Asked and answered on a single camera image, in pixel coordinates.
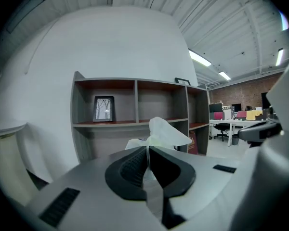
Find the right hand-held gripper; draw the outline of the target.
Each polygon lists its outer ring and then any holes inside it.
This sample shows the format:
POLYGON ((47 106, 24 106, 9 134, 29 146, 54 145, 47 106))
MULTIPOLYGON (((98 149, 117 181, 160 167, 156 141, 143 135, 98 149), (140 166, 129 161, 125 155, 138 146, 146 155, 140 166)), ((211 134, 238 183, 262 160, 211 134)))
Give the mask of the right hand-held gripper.
POLYGON ((241 140, 249 142, 250 145, 259 145, 267 138, 279 134, 281 130, 282 126, 278 120, 266 120, 240 129, 237 135, 241 140))

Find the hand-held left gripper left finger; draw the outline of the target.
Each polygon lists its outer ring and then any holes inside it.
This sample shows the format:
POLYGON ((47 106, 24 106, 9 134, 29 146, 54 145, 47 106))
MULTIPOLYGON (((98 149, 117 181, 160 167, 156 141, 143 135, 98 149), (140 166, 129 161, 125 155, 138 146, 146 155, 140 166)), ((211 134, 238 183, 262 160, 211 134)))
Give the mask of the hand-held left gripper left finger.
POLYGON ((147 167, 147 148, 140 147, 108 166, 105 171, 106 183, 122 199, 146 200, 143 178, 147 167))

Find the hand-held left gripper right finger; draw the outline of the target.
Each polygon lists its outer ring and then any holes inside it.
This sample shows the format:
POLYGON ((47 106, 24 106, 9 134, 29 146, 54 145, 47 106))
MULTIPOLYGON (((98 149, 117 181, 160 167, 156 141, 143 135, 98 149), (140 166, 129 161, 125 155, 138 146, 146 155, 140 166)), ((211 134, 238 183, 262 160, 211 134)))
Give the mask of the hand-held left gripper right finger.
POLYGON ((161 149, 149 147, 150 169, 163 189, 165 198, 184 195, 196 179, 196 171, 161 149))

